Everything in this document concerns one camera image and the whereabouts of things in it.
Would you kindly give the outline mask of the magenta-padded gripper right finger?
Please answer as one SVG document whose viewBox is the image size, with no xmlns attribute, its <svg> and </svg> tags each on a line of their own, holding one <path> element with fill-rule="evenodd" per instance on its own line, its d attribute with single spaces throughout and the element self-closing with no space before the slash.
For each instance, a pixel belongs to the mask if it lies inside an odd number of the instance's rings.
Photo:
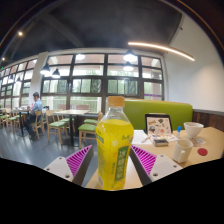
<svg viewBox="0 0 224 224">
<path fill-rule="evenodd" d="M 130 157 L 143 186 L 182 169 L 166 155 L 154 155 L 134 145 L 131 146 Z"/>
</svg>

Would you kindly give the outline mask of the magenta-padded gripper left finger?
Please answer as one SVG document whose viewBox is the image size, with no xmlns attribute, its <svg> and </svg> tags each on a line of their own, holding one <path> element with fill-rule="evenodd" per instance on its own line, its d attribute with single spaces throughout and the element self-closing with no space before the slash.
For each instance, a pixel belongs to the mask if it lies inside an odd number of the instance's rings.
<svg viewBox="0 0 224 224">
<path fill-rule="evenodd" d="M 93 146 L 89 145 L 68 157 L 57 157 L 44 170 L 81 186 L 93 155 Z"/>
</svg>

